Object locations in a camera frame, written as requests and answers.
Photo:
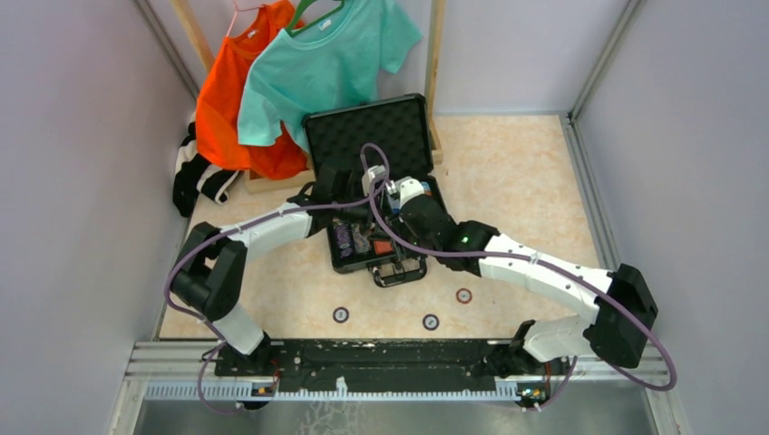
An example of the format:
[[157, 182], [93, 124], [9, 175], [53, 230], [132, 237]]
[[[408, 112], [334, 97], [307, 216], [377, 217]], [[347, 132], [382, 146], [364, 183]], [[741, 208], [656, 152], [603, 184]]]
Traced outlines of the black poker set case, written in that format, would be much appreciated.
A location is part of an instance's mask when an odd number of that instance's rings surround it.
[[[379, 287], [423, 279], [427, 257], [391, 238], [395, 233], [411, 245], [416, 237], [400, 219], [402, 181], [421, 185], [424, 194], [442, 205], [433, 174], [433, 135], [426, 99], [420, 93], [362, 103], [303, 117], [316, 176], [333, 185], [338, 202], [363, 200], [355, 208], [335, 211], [326, 239], [338, 274], [367, 271]], [[375, 193], [375, 208], [366, 202]]]

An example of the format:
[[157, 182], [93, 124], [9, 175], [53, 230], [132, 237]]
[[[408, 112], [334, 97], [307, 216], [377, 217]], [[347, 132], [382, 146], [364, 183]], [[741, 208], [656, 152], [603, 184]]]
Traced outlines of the red playing card box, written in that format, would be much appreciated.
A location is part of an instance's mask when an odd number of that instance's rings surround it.
[[388, 255], [394, 252], [393, 244], [390, 240], [373, 240], [372, 246], [378, 256]]

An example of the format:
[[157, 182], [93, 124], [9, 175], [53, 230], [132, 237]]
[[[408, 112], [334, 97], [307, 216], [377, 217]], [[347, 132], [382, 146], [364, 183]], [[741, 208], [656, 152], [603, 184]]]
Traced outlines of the red white chip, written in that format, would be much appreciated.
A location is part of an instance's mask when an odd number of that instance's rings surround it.
[[472, 291], [467, 288], [460, 288], [456, 291], [455, 298], [458, 303], [467, 305], [473, 299]]

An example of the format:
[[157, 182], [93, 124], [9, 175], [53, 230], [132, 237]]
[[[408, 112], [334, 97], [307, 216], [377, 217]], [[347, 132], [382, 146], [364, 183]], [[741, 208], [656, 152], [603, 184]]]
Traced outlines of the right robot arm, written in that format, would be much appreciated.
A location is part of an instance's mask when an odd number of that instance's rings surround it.
[[398, 196], [398, 219], [419, 253], [454, 272], [507, 282], [572, 311], [555, 321], [533, 322], [511, 348], [511, 363], [534, 373], [561, 356], [594, 354], [635, 369], [647, 346], [646, 332], [658, 308], [646, 279], [633, 266], [616, 270], [581, 266], [525, 246], [496, 227], [475, 220], [457, 223], [424, 193]]

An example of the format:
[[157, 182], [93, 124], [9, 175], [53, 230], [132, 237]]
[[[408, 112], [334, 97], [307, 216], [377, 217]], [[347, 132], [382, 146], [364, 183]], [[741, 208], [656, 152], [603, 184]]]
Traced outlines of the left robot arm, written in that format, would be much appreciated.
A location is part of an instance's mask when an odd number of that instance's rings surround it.
[[168, 306], [202, 321], [237, 352], [251, 375], [272, 362], [269, 336], [240, 304], [249, 262], [330, 227], [341, 212], [363, 205], [352, 199], [353, 173], [338, 164], [321, 167], [314, 181], [275, 210], [229, 227], [196, 225], [163, 286]]

